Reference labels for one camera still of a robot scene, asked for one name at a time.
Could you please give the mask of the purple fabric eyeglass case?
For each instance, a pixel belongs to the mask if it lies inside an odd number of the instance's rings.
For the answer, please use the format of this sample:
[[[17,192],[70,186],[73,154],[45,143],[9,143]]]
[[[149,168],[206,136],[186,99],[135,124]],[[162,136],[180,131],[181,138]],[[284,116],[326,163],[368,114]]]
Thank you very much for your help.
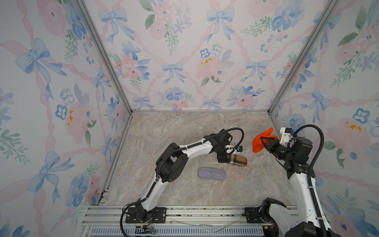
[[[225,180],[227,177],[224,170],[211,167],[200,167],[198,169],[198,176],[199,178],[212,180]]]

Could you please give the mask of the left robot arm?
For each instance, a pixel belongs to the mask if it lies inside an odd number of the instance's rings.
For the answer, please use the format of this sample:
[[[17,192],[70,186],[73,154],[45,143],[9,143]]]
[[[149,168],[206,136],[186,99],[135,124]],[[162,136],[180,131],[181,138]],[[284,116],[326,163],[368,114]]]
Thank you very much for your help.
[[[125,222],[149,222],[167,185],[179,178],[188,161],[211,153],[216,153],[219,161],[226,161],[235,151],[232,139],[233,136],[223,129],[187,145],[170,144],[156,162],[155,176],[147,192],[128,207]]]

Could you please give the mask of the brown plaid eyeglass case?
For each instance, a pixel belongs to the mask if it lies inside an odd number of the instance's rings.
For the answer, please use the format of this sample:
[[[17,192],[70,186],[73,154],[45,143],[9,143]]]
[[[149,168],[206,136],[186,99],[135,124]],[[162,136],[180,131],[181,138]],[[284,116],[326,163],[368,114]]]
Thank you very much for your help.
[[[228,156],[228,164],[235,166],[247,166],[247,158],[237,154],[231,154]]]

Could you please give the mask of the orange microfiber cloth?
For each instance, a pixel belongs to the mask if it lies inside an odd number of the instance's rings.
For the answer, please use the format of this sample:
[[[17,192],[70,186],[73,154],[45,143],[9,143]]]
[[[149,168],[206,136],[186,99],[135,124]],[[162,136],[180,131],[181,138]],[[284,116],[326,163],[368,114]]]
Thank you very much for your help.
[[[253,153],[261,152],[265,148],[265,145],[268,145],[270,143],[271,139],[279,139],[278,136],[272,134],[273,131],[273,128],[269,128],[267,131],[258,134],[254,138],[254,140],[252,141]]]

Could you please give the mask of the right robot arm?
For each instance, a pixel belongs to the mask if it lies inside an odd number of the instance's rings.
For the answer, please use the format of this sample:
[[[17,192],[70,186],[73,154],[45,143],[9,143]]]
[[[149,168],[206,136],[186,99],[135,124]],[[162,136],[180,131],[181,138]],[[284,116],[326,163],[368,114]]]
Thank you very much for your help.
[[[255,153],[266,149],[283,167],[293,187],[298,220],[289,214],[287,206],[274,198],[266,198],[259,207],[246,208],[243,216],[248,223],[268,224],[272,236],[275,231],[286,237],[336,237],[319,201],[314,186],[314,171],[307,164],[312,142],[303,137],[284,134],[281,139],[274,135],[258,135],[252,142]]]

